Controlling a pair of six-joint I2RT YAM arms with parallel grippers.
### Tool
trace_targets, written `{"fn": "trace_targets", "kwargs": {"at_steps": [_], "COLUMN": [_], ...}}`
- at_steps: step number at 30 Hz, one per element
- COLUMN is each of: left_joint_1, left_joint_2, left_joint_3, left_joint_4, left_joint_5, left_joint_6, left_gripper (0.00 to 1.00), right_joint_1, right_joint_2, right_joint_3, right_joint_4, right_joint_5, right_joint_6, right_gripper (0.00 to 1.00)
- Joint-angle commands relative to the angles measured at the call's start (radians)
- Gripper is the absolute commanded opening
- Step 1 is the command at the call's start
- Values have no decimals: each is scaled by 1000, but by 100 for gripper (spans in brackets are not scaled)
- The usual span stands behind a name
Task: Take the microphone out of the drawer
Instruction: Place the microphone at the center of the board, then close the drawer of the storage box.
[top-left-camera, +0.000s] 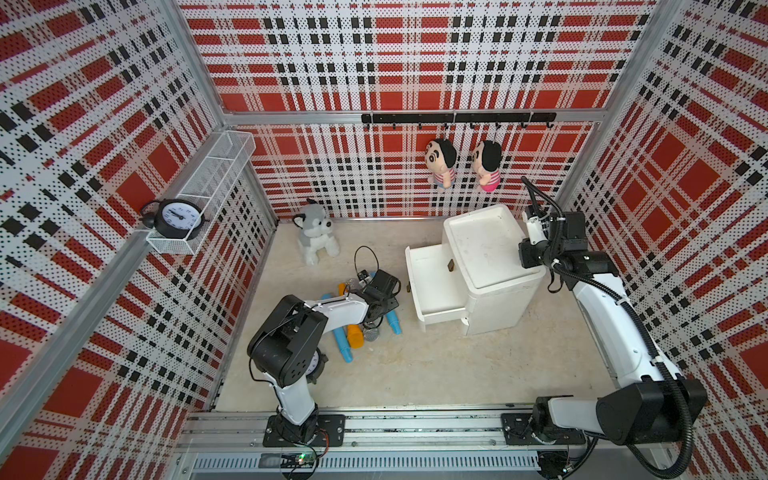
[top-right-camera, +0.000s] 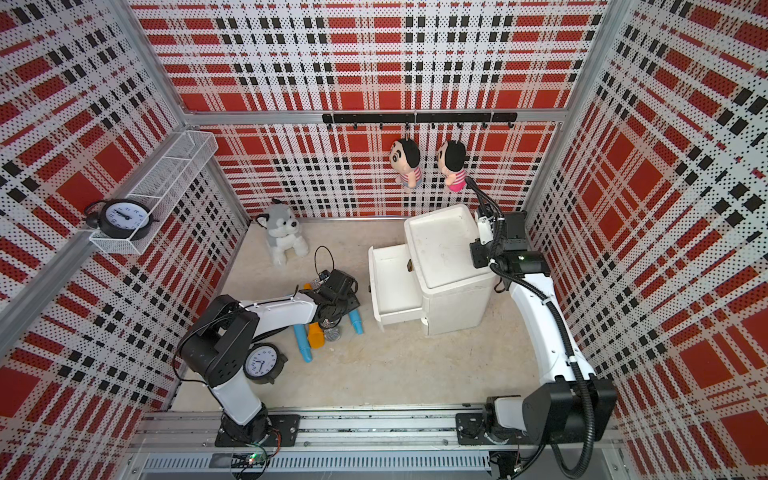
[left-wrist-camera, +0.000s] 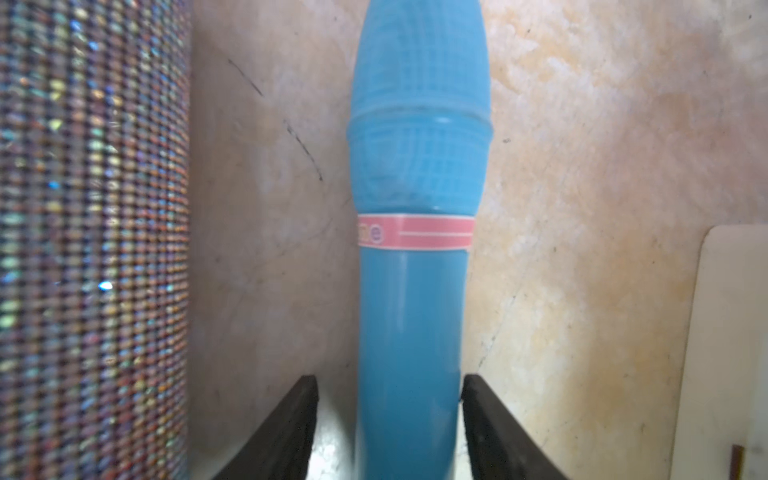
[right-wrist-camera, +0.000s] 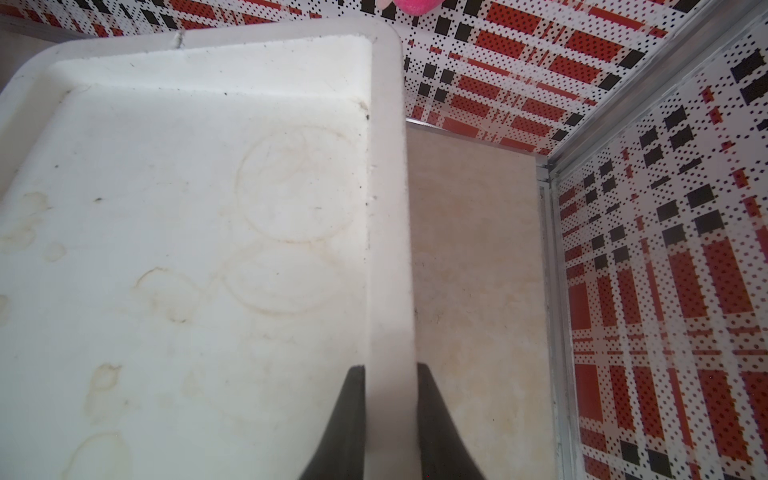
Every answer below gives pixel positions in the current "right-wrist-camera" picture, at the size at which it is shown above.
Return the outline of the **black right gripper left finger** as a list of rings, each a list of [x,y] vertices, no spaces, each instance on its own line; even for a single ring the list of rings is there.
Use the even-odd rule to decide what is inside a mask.
[[[362,480],[366,443],[366,372],[352,366],[346,374],[320,442],[301,480]]]

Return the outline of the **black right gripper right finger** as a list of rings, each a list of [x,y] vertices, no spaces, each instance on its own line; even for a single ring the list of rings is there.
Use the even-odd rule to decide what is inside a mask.
[[[456,429],[429,366],[418,363],[417,376],[422,478],[484,479]]]

